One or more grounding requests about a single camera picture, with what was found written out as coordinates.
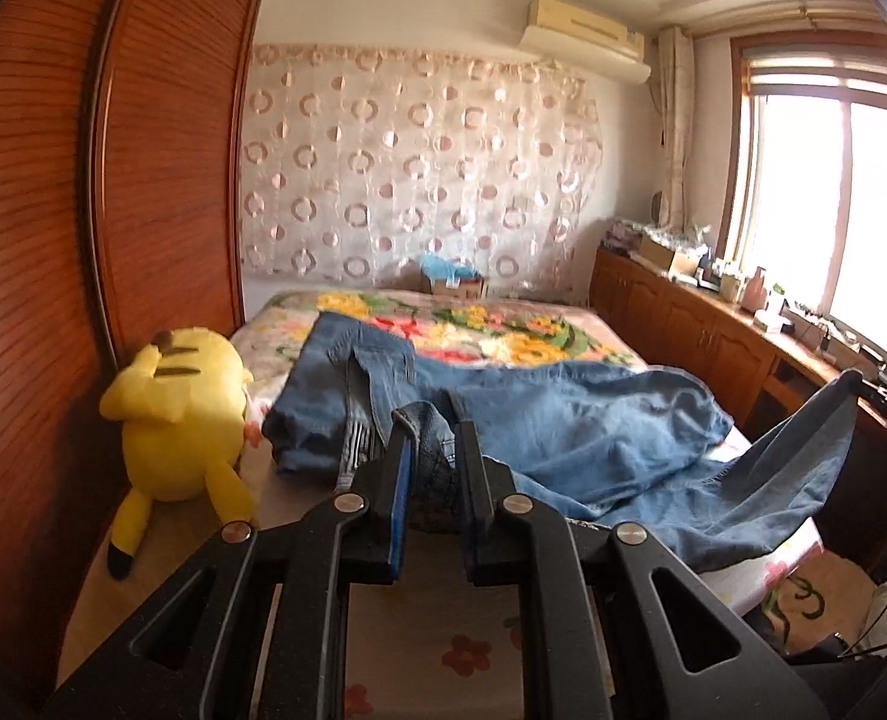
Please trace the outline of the cardboard box on sideboard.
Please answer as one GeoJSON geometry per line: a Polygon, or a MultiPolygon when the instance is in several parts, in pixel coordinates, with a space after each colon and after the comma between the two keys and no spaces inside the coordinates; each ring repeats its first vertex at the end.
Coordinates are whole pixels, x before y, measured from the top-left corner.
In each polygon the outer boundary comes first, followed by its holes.
{"type": "Polygon", "coordinates": [[[700,259],[706,254],[706,249],[702,245],[691,247],[645,236],[640,239],[637,254],[658,270],[684,275],[684,277],[694,277],[700,259]]]}

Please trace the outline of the pink circle pattern curtain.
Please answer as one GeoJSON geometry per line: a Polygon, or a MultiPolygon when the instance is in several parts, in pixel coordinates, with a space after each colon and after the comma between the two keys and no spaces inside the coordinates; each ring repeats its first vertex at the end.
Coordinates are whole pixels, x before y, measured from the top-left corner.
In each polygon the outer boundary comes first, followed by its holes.
{"type": "Polygon", "coordinates": [[[553,64],[260,44],[240,146],[245,273],[412,286],[432,257],[499,294],[577,289],[597,101],[553,64]]]}

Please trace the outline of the wooden sideboard cabinet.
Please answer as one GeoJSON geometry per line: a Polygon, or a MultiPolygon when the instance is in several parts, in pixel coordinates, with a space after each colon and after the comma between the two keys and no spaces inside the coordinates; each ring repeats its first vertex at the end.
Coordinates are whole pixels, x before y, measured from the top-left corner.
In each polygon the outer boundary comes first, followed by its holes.
{"type": "Polygon", "coordinates": [[[748,439],[761,437],[841,371],[741,310],[629,257],[597,250],[590,305],[652,366],[704,380],[748,439]]]}

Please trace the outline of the window with wooden frame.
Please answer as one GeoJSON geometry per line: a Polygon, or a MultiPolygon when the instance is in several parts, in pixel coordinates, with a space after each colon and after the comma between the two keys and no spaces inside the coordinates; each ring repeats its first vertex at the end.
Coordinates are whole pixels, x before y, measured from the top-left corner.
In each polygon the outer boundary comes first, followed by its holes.
{"type": "Polygon", "coordinates": [[[722,252],[887,361],[887,37],[732,43],[722,252]]]}

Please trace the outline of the yellow plush toy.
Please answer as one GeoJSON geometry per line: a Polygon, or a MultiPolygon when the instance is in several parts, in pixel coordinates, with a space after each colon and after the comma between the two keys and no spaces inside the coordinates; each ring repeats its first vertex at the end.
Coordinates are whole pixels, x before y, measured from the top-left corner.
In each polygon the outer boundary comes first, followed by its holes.
{"type": "Polygon", "coordinates": [[[209,328],[158,333],[118,372],[100,414],[121,426],[130,491],[108,536],[107,569],[128,577],[157,502],[204,494],[220,522],[248,522],[254,497],[238,476],[251,422],[251,374],[209,328]]]}

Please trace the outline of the light blue denim pants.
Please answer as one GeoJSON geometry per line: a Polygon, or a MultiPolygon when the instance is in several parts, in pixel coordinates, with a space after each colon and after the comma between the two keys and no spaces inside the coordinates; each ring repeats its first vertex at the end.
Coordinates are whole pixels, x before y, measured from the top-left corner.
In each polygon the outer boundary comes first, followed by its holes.
{"type": "Polygon", "coordinates": [[[859,380],[844,372],[740,457],[718,461],[712,450],[733,419],[688,372],[453,366],[325,312],[263,434],[279,470],[347,486],[404,427],[418,449],[414,497],[441,517],[460,500],[458,424],[473,422],[481,452],[520,493],[574,520],[642,523],[707,572],[774,551],[825,505],[849,453],[859,380]]]}

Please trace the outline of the wooden slatted wardrobe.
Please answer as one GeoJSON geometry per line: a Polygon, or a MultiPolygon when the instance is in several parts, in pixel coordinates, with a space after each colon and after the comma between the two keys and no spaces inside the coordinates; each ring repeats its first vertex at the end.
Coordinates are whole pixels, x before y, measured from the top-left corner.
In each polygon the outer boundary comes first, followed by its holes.
{"type": "Polygon", "coordinates": [[[55,687],[123,494],[98,414],[165,328],[242,323],[260,0],[0,0],[0,688],[55,687]]]}

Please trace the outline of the white cup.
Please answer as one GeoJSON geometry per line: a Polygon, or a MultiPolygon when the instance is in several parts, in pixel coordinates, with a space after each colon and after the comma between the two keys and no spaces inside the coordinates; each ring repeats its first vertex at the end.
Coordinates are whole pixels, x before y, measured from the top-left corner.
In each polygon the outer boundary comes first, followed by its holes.
{"type": "Polygon", "coordinates": [[[727,304],[736,304],[741,299],[745,278],[740,273],[723,273],[718,286],[718,296],[727,304]]]}

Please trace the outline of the floral blanket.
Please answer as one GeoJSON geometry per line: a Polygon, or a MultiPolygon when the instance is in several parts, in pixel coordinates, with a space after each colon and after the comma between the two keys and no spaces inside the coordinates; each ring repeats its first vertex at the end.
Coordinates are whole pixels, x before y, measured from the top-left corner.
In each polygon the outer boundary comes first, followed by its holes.
{"type": "Polygon", "coordinates": [[[368,323],[409,341],[421,356],[455,366],[533,367],[575,359],[645,367],[631,346],[582,307],[390,289],[288,289],[269,298],[232,337],[251,372],[248,390],[260,415],[281,394],[323,312],[368,323]]]}

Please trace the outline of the side window curtain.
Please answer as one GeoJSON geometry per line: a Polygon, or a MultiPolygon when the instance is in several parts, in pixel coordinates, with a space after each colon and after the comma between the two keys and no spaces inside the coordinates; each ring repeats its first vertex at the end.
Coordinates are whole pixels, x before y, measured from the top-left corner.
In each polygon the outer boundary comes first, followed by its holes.
{"type": "Polygon", "coordinates": [[[693,139],[696,109],[696,59],[693,38],[681,26],[668,26],[657,36],[657,83],[660,93],[661,203],[658,227],[683,232],[688,221],[686,167],[693,139]]]}

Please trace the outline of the pink bottle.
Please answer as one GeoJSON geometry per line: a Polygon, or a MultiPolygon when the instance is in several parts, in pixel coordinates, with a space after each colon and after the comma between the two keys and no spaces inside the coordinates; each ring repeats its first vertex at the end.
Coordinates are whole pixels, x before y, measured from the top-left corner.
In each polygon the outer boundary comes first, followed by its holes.
{"type": "Polygon", "coordinates": [[[768,302],[768,287],[766,286],[766,268],[758,266],[753,276],[746,281],[743,296],[741,296],[741,309],[748,314],[756,314],[757,310],[763,310],[768,302]]]}

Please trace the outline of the wall air conditioner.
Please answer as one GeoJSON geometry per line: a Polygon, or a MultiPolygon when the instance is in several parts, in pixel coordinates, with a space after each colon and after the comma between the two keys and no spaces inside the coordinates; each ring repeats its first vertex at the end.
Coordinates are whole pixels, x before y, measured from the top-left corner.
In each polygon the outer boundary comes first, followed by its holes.
{"type": "Polygon", "coordinates": [[[519,48],[627,85],[652,73],[640,32],[559,0],[531,0],[519,48]]]}

